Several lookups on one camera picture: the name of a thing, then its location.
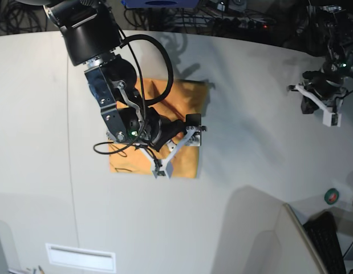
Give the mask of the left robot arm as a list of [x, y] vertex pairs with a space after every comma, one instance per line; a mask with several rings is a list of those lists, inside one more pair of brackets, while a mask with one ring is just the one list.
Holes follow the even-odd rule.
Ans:
[[[321, 111], [325, 126], [340, 125], [341, 107], [350, 94], [344, 82], [353, 78], [353, 1], [296, 1], [281, 17], [238, 10], [237, 1], [203, 1], [193, 10], [156, 1], [139, 16], [141, 26], [149, 30], [205, 29], [209, 36], [246, 42], [247, 53], [234, 49], [227, 54], [232, 66], [216, 70], [226, 78], [226, 87], [237, 80], [240, 93], [257, 92], [257, 100], [266, 103], [273, 94], [263, 77], [267, 73], [270, 80], [301, 96], [302, 114]], [[289, 85], [290, 71], [261, 45], [295, 49], [324, 61], [317, 70], [304, 71], [298, 84]]]

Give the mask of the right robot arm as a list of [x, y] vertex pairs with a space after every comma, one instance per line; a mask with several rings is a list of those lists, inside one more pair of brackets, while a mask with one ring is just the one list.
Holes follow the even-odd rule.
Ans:
[[[85, 77], [108, 137], [124, 148], [150, 147], [159, 151], [178, 134], [184, 146], [201, 145], [201, 116], [188, 114], [184, 120], [171, 121], [154, 108], [170, 93], [174, 75], [171, 59], [162, 44], [149, 35], [125, 36], [105, 1], [30, 1], [42, 6], [48, 19], [59, 29], [74, 66], [86, 64]], [[133, 41], [147, 41], [157, 48], [167, 68], [165, 90], [153, 99], [145, 97], [138, 62], [129, 63], [114, 53]]]

